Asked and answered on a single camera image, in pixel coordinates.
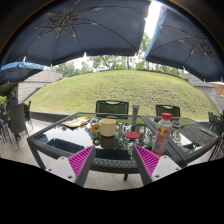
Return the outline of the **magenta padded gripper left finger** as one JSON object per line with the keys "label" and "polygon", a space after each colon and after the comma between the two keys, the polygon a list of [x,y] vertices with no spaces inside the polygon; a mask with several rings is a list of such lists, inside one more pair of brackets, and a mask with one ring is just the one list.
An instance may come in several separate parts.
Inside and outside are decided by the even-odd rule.
{"label": "magenta padded gripper left finger", "polygon": [[46,171],[83,187],[95,155],[92,145],[69,157],[59,157]]}

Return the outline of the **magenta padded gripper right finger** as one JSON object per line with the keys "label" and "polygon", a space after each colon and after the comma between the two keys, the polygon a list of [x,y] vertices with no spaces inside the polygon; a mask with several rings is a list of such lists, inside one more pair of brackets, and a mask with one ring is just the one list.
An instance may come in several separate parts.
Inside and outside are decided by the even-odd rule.
{"label": "magenta padded gripper right finger", "polygon": [[133,156],[144,185],[148,185],[181,170],[181,167],[170,157],[159,157],[153,152],[136,144],[133,145]]}

